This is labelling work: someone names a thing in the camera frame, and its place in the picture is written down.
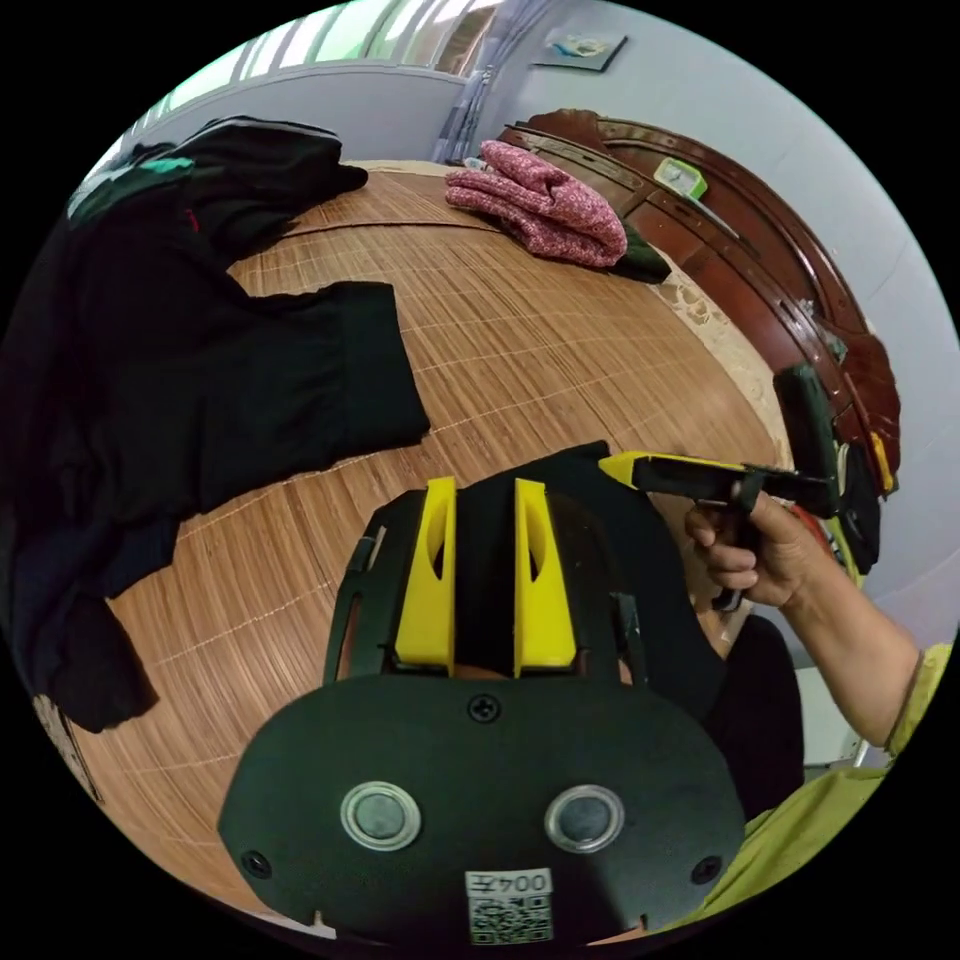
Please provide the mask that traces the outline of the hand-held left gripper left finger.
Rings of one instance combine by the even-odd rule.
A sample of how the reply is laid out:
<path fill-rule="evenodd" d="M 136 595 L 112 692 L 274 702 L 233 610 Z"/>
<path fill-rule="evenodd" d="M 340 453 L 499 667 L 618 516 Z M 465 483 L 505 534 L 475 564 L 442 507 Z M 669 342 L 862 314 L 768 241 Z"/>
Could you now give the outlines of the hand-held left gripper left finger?
<path fill-rule="evenodd" d="M 453 477 L 427 483 L 394 645 L 404 667 L 454 667 L 456 500 Z"/>

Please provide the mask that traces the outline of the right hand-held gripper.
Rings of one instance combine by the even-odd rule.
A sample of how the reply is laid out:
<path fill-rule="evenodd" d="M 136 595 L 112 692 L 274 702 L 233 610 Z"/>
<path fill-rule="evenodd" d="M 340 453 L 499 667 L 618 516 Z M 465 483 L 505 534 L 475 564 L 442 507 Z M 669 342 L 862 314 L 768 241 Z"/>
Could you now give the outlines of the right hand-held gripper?
<path fill-rule="evenodd" d="M 625 451 L 602 458 L 598 466 L 609 476 L 631 483 L 645 493 L 686 497 L 748 517 L 757 496 L 765 492 L 778 501 L 798 504 L 829 519 L 840 506 L 836 480 L 796 470 L 729 463 L 702 457 L 653 451 Z M 719 590 L 716 610 L 736 610 L 744 595 Z M 840 570 L 834 562 L 828 573 L 821 566 L 806 581 L 786 610 L 837 610 L 840 607 Z"/>

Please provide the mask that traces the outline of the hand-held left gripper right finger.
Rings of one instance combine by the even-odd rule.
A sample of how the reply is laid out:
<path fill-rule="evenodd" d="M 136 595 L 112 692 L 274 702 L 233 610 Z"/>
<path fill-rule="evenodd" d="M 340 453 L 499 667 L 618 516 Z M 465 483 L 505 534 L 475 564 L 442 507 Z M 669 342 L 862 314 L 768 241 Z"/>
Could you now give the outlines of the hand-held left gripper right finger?
<path fill-rule="evenodd" d="M 568 672 L 577 657 L 562 558 L 544 484 L 514 482 L 513 676 Z"/>

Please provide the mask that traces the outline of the person's right hand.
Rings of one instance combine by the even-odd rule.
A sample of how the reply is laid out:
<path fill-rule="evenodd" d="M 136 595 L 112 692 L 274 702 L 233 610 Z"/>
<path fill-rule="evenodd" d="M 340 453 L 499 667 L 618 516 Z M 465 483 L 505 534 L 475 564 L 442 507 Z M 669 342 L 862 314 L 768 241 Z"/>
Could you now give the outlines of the person's right hand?
<path fill-rule="evenodd" d="M 833 571 L 811 530 L 765 492 L 748 517 L 699 504 L 688 511 L 685 530 L 718 588 L 781 611 L 819 567 Z"/>

